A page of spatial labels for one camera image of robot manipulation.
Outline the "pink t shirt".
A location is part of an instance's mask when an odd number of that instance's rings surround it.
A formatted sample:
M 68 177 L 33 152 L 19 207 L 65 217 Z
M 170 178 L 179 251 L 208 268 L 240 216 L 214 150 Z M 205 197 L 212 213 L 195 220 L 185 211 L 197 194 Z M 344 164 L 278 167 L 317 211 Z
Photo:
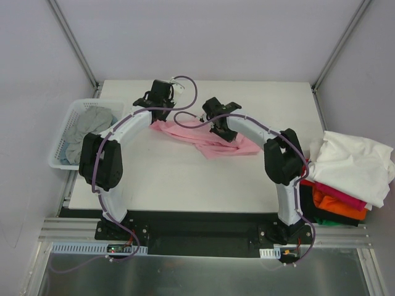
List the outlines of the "pink t shirt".
M 151 129 L 167 136 L 194 146 L 206 159 L 219 157 L 235 157 L 257 155 L 262 150 L 245 136 L 238 134 L 232 142 L 211 133 L 209 126 L 187 129 L 177 125 L 174 121 L 156 121 Z

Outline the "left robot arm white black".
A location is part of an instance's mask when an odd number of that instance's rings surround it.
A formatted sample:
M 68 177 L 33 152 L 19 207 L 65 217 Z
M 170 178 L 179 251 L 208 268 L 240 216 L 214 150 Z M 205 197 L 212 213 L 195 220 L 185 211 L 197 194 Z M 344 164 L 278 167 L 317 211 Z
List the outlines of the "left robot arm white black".
M 127 238 L 131 231 L 130 224 L 124 221 L 127 206 L 120 184 L 122 147 L 155 121 L 165 120 L 184 90 L 174 79 L 154 80 L 151 89 L 134 101 L 127 115 L 103 132 L 88 133 L 83 139 L 79 174 L 98 196 L 103 217 L 111 221 L 109 232 L 118 240 Z

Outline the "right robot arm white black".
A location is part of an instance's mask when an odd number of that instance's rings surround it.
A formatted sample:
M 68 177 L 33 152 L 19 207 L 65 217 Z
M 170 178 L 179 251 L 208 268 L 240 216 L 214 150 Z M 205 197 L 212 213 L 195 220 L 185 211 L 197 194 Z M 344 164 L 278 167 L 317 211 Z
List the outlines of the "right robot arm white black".
M 299 237 L 305 225 L 299 197 L 305 157 L 296 132 L 291 129 L 278 131 L 259 123 L 242 113 L 235 102 L 223 105 L 216 97 L 202 106 L 206 120 L 212 124 L 210 131 L 227 142 L 238 134 L 259 146 L 264 153 L 264 169 L 276 184 L 278 196 L 278 222 L 265 231 L 268 240 L 286 245 Z

